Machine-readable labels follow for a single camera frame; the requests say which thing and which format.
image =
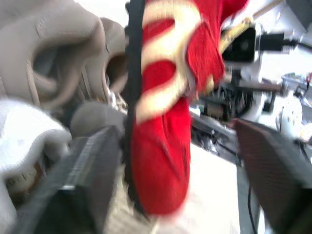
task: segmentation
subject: white floor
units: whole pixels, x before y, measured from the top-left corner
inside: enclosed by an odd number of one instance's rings
[[[238,234],[236,167],[191,145],[189,195],[181,211],[153,224],[139,221],[129,207],[121,180],[106,234]]]
[[[238,234],[236,167],[191,145],[191,181],[185,207],[158,234]]]

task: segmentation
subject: black plastic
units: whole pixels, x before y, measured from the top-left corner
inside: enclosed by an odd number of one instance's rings
[[[249,28],[237,37],[222,54],[226,62],[253,62],[255,55],[256,29]]]
[[[12,234],[101,234],[121,161],[115,126],[79,137],[20,210]]]
[[[276,233],[312,230],[312,165],[295,144],[258,123],[239,119],[237,137],[250,185]]]

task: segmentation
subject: cord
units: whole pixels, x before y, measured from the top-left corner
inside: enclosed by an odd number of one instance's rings
[[[307,45],[307,44],[305,44],[305,43],[299,42],[299,43],[298,43],[298,46],[299,46],[299,47],[303,47],[303,48],[305,48],[305,49],[307,49],[307,50],[312,51],[312,46]]]
[[[255,228],[255,224],[254,224],[254,218],[253,218],[253,213],[252,213],[252,207],[251,207],[251,196],[252,196],[252,189],[249,186],[249,190],[248,190],[248,213],[249,213],[249,218],[250,218],[250,222],[252,223],[252,228],[253,228],[253,234],[257,234],[257,230]]]

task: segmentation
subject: red fabric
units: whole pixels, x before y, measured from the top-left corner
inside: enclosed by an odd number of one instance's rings
[[[247,0],[194,0],[205,22],[195,31],[186,59],[202,90],[209,75],[218,83],[224,72],[218,52],[220,27],[230,15],[241,9]],[[173,25],[163,20],[147,25],[143,44]],[[142,74],[142,92],[169,80],[175,65],[159,61]],[[150,215],[169,215],[185,200],[190,177],[191,117],[187,99],[181,98],[163,116],[140,125],[134,120],[131,143],[133,181],[145,211]]]

